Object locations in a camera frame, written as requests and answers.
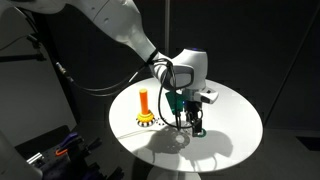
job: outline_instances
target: orange cylinder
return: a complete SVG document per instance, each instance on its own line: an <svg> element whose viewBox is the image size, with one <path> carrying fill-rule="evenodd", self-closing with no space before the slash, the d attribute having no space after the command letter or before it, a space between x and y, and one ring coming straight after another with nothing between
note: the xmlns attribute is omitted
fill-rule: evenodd
<svg viewBox="0 0 320 180"><path fill-rule="evenodd" d="M148 91L147 89L140 89L140 103L141 103L141 114L149 114L148 108Z"/></svg>

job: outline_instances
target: orange object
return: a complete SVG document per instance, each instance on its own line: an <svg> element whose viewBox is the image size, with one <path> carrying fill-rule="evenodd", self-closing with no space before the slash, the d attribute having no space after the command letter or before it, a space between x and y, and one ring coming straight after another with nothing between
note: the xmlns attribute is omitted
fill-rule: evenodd
<svg viewBox="0 0 320 180"><path fill-rule="evenodd" d="M147 89L140 89L140 103L141 103L141 114L143 115L149 114Z"/></svg>
<svg viewBox="0 0 320 180"><path fill-rule="evenodd" d="M56 150L56 156L61 156L62 154L68 152L68 149L64 149L62 151Z"/></svg>
<svg viewBox="0 0 320 180"><path fill-rule="evenodd" d="M148 91L147 89L140 89L140 104L141 112L138 113L138 125L142 127L149 127L154 123L154 115L148 107Z"/></svg>

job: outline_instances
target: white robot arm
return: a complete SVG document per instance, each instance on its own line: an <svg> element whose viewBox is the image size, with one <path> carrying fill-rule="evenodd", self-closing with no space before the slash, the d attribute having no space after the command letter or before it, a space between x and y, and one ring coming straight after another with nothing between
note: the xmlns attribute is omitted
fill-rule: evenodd
<svg viewBox="0 0 320 180"><path fill-rule="evenodd" d="M156 50L146 37L139 10L132 0L0 0L0 18L10 7L18 7L42 14L54 14L70 4L85 14L97 27L115 41L128 45L145 62L151 62L153 75L166 89L174 87L173 77L163 62L169 60L175 72L176 88L182 90L190 102L212 104L218 93L206 87L207 54L204 51L185 49L170 59ZM27 166L0 132L0 179L41 179L41 173Z"/></svg>

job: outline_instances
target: round white table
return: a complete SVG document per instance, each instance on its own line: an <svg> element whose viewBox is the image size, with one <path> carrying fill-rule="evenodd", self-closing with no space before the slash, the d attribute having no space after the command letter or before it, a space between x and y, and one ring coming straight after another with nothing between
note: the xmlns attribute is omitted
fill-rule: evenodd
<svg viewBox="0 0 320 180"><path fill-rule="evenodd" d="M224 85L209 80L206 84L219 97L213 104L202 104L205 137L192 137L191 129L178 132L158 120L160 83L155 78L129 86L112 103L111 129L127 150L155 166L148 179L200 179L198 173L232 167L257 149L263 128L255 108ZM142 88L148 90L149 109L156 118L150 127L140 127L136 121L141 112L139 90ZM162 92L161 112L168 122L174 123L165 92Z"/></svg>

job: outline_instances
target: black cable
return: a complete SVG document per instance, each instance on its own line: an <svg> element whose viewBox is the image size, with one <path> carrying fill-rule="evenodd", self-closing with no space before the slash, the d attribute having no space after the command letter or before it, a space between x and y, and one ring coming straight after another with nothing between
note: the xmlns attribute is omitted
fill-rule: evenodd
<svg viewBox="0 0 320 180"><path fill-rule="evenodd" d="M15 42L19 41L20 39L22 38L26 38L27 36L24 35L24 36L21 36L21 37L18 37L16 38L15 40L13 40L12 42L10 42L9 44L5 45L4 47L0 48L0 51L3 51L5 50L6 48L10 47L12 44L14 44Z"/></svg>
<svg viewBox="0 0 320 180"><path fill-rule="evenodd" d="M121 86L122 84L126 83L125 85L121 86L120 88L122 87L125 87L128 83L130 83L134 78L135 76L138 75L139 72L141 72L146 66L145 65L142 65L138 68L137 71L135 71L134 73L132 73L131 75L128 75L127 77L125 77L124 80L120 81L119 83L115 84L115 85L112 85L110 87L106 87L106 88L95 88L95 89L91 89L91 88L85 88L83 86L80 86L78 85L76 82L73 82L74 85L76 85L77 87L79 87L80 89L84 90L84 91L93 91L93 92L99 92L99 91L106 91L106 90L112 90L114 88L119 88L119 86Z"/></svg>
<svg viewBox="0 0 320 180"><path fill-rule="evenodd" d="M166 60L166 59L158 59L158 60L155 60L154 62L167 62L167 63L169 63L169 64L167 64L167 65L159 64L159 65L167 66L168 68L169 68L170 66L172 67L172 63L171 63L169 60ZM166 74L164 75L164 78L163 78L163 80L162 80L162 82L161 82L161 86L160 86L160 90L159 90L159 95L158 95L158 112L159 112L159 116L160 116L161 120L162 120L166 125L168 125L168 126L170 126L170 127L177 128L178 130L180 130L180 129L192 128L193 125L181 127L181 118L180 118L180 116L177 115L177 104L176 104L176 103L175 103L176 126L168 123L168 122L166 121L166 119L162 116L161 106L160 106L160 104L161 104L161 94L162 94L162 89L163 89L164 81L165 81L165 79L166 79L166 77L167 77L167 75L168 75L169 72L170 72L170 71L167 70ZM175 76L174 76L174 74L173 74L173 77L174 77L174 80L173 80L173 81L174 81L174 88L176 88L176 87L175 87L176 85L175 85Z"/></svg>
<svg viewBox="0 0 320 180"><path fill-rule="evenodd" d="M135 72L135 74L134 74L133 77L130 76L130 81L128 81L128 82L127 82L126 84L124 84L123 86L118 87L118 88L119 88L118 90L116 90L116 91L114 91L114 92L112 92L112 93L109 93L109 94L94 94L94 93L89 92L89 91L88 91L88 88L84 88L84 87L78 85L75 81L71 81L71 83L72 83L73 85L75 85L77 88L79 88L80 90L82 90L84 93L89 94L89 95L91 95L91 96L95 96L95 97L113 96L113 95L116 95L116 94L118 94L119 92L121 92L125 87L129 86L129 85L131 84L131 81L132 81L132 80L136 77L136 75L137 75L140 71L142 71L144 68L145 68L145 66L140 67L140 68L138 69L138 71Z"/></svg>
<svg viewBox="0 0 320 180"><path fill-rule="evenodd" d="M67 72L67 70L65 68L63 68L61 66L61 64L57 61L55 61L55 65L57 66L57 68L59 69L59 71L61 72L61 74L63 74L67 79L68 81L73 84L75 87L77 87L78 89L80 89L81 91L83 91L84 93L86 94L89 94L91 96L96 96L96 97L106 97L106 96L112 96L112 95L115 95L115 94L118 94L121 90L123 90L125 87L127 87L128 85L130 85L131 81L145 68L147 67L146 64L143 64L142 66L140 66L138 68L137 71L135 71L134 73L132 73L131 75L127 76L124 80L122 80L121 82L111 86L111 87L107 87L107 88L102 88L102 89L91 89L91 88L86 88L86 87L83 87L81 85L79 85L78 83L76 83L74 81L74 79L69 75L69 73ZM98 92L98 91L105 91L105 90L111 90L111 89L114 89L114 88L118 88L118 90L112 92L112 93L109 93L109 94L94 94L94 93L91 93L92 91L94 92Z"/></svg>
<svg viewBox="0 0 320 180"><path fill-rule="evenodd" d="M173 65L171 64L171 66L169 66L169 70L171 70L171 76L172 76L172 80L173 80L173 89L174 89L174 95L173 95L173 99L174 99L174 114L175 114L175 118L176 118L176 124L177 124L177 129L178 131L180 131L181 129L181 119L178 118L178 107L177 107L177 85L176 85L176 76L173 70Z"/></svg>

